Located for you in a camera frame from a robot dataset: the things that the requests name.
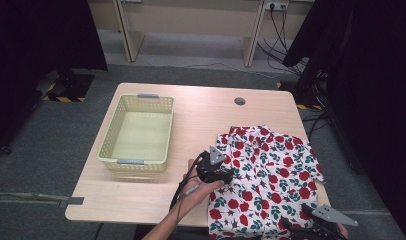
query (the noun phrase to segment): floral shirt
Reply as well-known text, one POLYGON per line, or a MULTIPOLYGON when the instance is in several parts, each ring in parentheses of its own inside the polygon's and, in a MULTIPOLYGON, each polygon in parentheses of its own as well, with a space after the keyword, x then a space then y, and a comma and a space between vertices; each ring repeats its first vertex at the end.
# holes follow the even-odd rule
POLYGON ((235 170, 232 182, 210 195, 210 239, 289 239, 281 217, 311 227, 301 205, 316 208, 315 180, 323 176, 308 141, 263 125, 233 127, 216 144, 226 156, 221 168, 235 170))

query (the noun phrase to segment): black curtain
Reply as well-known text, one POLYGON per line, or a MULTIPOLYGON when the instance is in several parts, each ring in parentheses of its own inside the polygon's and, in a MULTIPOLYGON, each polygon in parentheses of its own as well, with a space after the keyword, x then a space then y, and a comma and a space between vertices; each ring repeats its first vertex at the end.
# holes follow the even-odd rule
POLYGON ((0 0, 0 145, 46 73, 106 70, 86 0, 0 0))
POLYGON ((315 1, 286 63, 310 58, 296 91, 316 83, 319 70, 328 73, 326 111, 342 146, 406 235, 406 0, 328 7, 340 2, 315 1))

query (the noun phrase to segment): wall socket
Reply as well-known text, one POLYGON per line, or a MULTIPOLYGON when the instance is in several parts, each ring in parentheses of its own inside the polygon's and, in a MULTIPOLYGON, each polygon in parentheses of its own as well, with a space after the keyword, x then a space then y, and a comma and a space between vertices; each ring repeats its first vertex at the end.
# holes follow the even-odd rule
POLYGON ((265 9, 271 11, 271 4, 274 4, 274 11, 283 11, 284 8, 287 10, 289 3, 289 0, 267 0, 265 9))

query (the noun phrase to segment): hand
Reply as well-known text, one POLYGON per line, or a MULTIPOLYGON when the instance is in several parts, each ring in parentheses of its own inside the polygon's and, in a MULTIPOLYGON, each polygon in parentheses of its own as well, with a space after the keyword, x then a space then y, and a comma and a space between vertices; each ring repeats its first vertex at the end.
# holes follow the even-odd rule
POLYGON ((343 235, 343 237, 345 237, 346 239, 349 239, 349 231, 347 231, 346 227, 344 227, 343 224, 337 223, 337 228, 338 228, 338 231, 341 233, 341 235, 343 235))
MULTIPOLYGON (((194 160, 188 160, 188 169, 193 165, 194 160)), ((196 169, 193 169, 188 183, 184 186, 181 194, 183 197, 180 197, 178 203, 174 205, 172 210, 166 215, 166 217, 155 227, 153 228, 143 240, 162 240, 167 239, 171 232, 174 230, 177 223, 187 215, 191 209, 199 205, 211 192, 222 187, 224 181, 216 181, 213 183, 204 183, 197 177, 196 169), (190 194, 184 196, 184 194, 194 188, 198 184, 198 187, 191 192, 190 194)))
MULTIPOLYGON (((194 160, 190 159, 188 160, 188 169, 191 168, 193 165, 194 160)), ((190 203, 192 207, 197 206, 198 204, 202 203, 203 200, 213 191, 216 189, 222 187, 224 185, 224 181, 219 180, 216 182, 212 183, 205 183, 200 180, 200 178, 197 176, 197 171, 196 169, 193 169, 189 176, 188 183, 184 186, 183 190, 181 191, 181 196, 184 196, 184 194, 190 190, 191 188, 194 188, 196 185, 198 185, 197 189, 195 189, 193 192, 191 192, 189 195, 185 196, 186 201, 190 203)))

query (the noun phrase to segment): table top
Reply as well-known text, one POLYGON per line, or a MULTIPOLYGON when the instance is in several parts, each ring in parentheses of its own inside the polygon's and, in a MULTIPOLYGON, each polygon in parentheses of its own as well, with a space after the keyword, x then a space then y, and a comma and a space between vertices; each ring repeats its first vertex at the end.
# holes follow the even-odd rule
MULTIPOLYGON (((217 134, 231 126, 268 125, 272 131, 307 139, 293 96, 289 92, 235 88, 122 83, 118 86, 91 148, 66 217, 73 221, 157 224, 169 211, 171 199, 195 159, 216 144, 217 134), (104 134, 122 94, 149 93, 173 96, 174 117, 167 169, 150 179, 111 173, 98 160, 104 134), (244 105, 237 105, 243 98, 244 105)), ((329 204, 325 188, 318 186, 319 205, 329 204)), ((207 201, 194 208, 180 225, 207 226, 207 201)))

